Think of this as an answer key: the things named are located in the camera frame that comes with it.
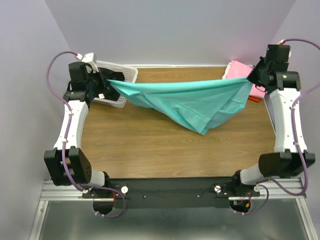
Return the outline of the teal t shirt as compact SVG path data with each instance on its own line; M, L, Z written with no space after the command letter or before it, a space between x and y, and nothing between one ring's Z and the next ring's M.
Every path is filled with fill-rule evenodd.
M201 135L241 112L253 85L245 77L171 83L111 80L110 84L131 103L154 109Z

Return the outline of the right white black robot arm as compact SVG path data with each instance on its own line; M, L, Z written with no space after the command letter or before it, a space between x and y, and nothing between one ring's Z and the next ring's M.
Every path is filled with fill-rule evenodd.
M266 54L247 77L251 83L264 87L273 108L275 146L273 153L259 157L258 163L247 169L238 170L228 184L230 191L241 196L263 180L276 177L304 175L304 185L298 195L304 195L309 185L308 167L316 161L314 153L308 151L305 143L301 118L300 75L289 71L291 47L284 42L267 46Z

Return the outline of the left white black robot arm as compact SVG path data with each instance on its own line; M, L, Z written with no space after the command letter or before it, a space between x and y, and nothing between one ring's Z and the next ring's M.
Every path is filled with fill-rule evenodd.
M81 149L85 119L90 104L109 88L94 62L77 61L68 65L70 81L59 99L64 104L64 117L59 137L52 150L44 153L44 162L56 186L74 186L79 191L93 188L101 198L111 191L106 172L93 170Z

